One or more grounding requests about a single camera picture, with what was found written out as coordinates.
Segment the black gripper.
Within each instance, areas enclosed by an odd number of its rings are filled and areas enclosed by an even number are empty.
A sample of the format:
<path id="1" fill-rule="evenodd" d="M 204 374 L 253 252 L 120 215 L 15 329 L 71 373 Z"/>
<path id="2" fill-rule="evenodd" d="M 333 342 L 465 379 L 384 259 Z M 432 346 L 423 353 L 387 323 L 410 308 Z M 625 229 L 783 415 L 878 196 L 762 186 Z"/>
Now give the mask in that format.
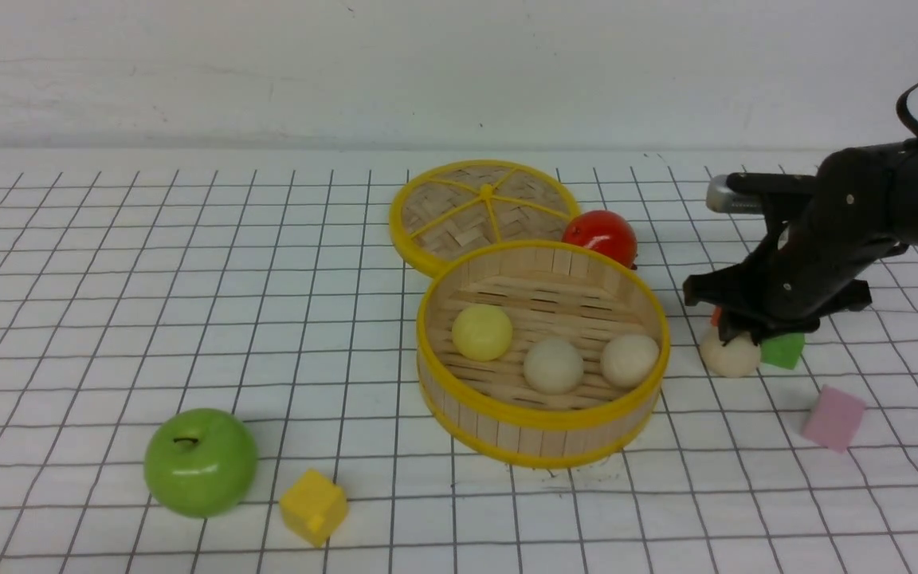
<path id="1" fill-rule="evenodd" d="M 797 218 L 765 218 L 767 236 L 739 271 L 691 275 L 682 283 L 684 306 L 710 304 L 722 345 L 740 336 L 813 332 L 821 317 L 869 305 L 857 280 L 882 258 L 908 244 L 888 226 L 893 154 L 848 148 L 830 154 L 816 173 L 812 199 Z"/>

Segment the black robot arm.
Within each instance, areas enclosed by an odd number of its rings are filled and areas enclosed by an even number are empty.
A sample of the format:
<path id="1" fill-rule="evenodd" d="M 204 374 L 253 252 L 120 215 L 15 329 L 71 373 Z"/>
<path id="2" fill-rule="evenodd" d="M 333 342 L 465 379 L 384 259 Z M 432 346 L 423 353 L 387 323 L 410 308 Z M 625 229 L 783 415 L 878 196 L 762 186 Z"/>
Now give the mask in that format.
<path id="1" fill-rule="evenodd" d="M 918 144 L 849 147 L 813 175 L 718 175 L 707 206 L 760 214 L 766 233 L 739 264 L 686 277 L 684 303 L 718 308 L 723 342 L 812 333 L 871 304 L 865 269 L 918 248 Z"/>

